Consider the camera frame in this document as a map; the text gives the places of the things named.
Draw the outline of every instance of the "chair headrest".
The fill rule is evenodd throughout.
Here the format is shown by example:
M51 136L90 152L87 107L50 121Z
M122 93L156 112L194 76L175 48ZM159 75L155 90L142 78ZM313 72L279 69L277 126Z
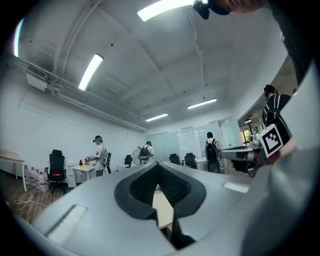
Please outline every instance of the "chair headrest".
M54 149L54 150L52 150L52 155L54 155L54 156L62 156L62 151Z

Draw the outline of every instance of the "black pants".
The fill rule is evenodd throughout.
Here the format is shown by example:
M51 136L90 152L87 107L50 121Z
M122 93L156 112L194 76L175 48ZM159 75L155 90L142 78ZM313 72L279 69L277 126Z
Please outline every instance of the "black pants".
M207 169L208 169L208 172L210 172L210 173L219 174L220 173L220 164L219 164L218 160L208 161Z

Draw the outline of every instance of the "black shirt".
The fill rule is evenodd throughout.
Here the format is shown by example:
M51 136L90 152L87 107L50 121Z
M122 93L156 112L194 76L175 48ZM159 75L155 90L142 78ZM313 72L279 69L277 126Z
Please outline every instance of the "black shirt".
M266 117L269 111L280 112L290 99L291 97L286 94L272 95L263 109L263 113L262 113L263 123L266 124Z
M283 33L282 41L290 55L296 74L298 85L302 82L312 60L312 45L315 43L314 35L311 39L309 31L315 23L307 19L311 16L310 1L299 2L290 0L268 0L272 15L279 24Z

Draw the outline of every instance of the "ceiling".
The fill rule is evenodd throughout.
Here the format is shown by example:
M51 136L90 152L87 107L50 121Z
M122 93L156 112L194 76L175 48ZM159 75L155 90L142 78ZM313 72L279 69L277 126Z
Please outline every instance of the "ceiling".
M142 21L137 12L155 2L40 2L23 21L19 57L76 89L99 53L104 60L87 93L77 95L70 88L62 92L146 129L232 108L230 92L246 86L237 83L238 77L259 68L253 59L269 40L271 13L264 9L243 15L212 13L203 20L185 6ZM197 54L196 38L202 55ZM90 100L89 94L103 103ZM212 98L217 101L187 108ZM169 117L145 121L163 113Z
M298 88L298 83L296 79L296 72L293 62L289 56L285 59L282 67L272 81L272 86L274 86L279 94L287 94L292 96L293 89ZM244 115L240 120L238 120L239 127L248 127L245 123L246 118L250 117L252 120L251 124L262 123L262 113L265 107L265 96L263 91L261 92L260 98L256 101L255 105Z

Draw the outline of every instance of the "wooden floor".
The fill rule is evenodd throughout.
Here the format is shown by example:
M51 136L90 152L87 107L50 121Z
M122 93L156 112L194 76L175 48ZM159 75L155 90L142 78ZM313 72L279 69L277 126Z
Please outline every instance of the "wooden floor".
M2 197L8 200L12 214L22 217L29 223L32 223L47 208L40 204L49 206L64 195L64 192L59 188L51 194L50 191L40 192L32 185L27 185L27 192L25 192L22 179L16 179L3 172L0 172L0 192ZM40 204L29 202L21 210L12 210L20 209L23 206L23 204L15 204L15 200L32 200Z

